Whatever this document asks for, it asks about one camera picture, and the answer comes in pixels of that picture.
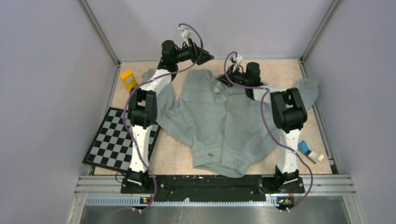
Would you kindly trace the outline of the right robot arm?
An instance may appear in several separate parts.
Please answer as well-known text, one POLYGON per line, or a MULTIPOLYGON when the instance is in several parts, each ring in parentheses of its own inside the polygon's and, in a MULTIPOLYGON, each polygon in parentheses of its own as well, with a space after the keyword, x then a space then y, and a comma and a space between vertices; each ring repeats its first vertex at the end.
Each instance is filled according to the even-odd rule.
POLYGON ((308 116, 298 88, 277 90, 264 84, 260 73, 258 63, 248 63, 246 70, 241 71, 240 64, 234 62, 217 80, 228 87, 245 89, 250 99, 261 104, 267 96, 270 97, 273 122, 280 131, 280 139, 274 141, 281 147, 272 187, 279 192, 287 192, 299 179, 298 140, 308 116))

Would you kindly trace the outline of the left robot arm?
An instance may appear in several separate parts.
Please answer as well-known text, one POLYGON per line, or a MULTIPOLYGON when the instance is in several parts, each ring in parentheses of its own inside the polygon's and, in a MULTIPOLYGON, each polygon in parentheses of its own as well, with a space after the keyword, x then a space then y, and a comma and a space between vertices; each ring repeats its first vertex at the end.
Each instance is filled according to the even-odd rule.
POLYGON ((214 56, 188 38, 181 47, 172 40, 162 44, 162 56, 156 70, 150 70, 143 76, 143 82, 130 91, 124 118, 129 120, 127 130, 132 138, 132 159, 125 177, 127 183, 139 193, 149 189, 149 139, 153 125, 157 119, 157 95, 170 84, 179 71, 178 64, 191 61, 193 65, 201 65, 214 56))

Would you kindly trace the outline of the grey zip-up jacket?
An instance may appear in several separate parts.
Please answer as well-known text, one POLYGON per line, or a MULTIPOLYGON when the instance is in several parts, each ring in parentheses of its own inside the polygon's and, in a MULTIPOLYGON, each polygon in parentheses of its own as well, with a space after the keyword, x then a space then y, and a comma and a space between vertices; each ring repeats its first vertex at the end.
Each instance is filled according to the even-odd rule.
POLYGON ((227 87, 210 70, 190 70, 179 97, 172 84, 157 95, 157 123, 191 147, 194 168, 240 178, 276 147, 270 97, 264 103, 227 87))

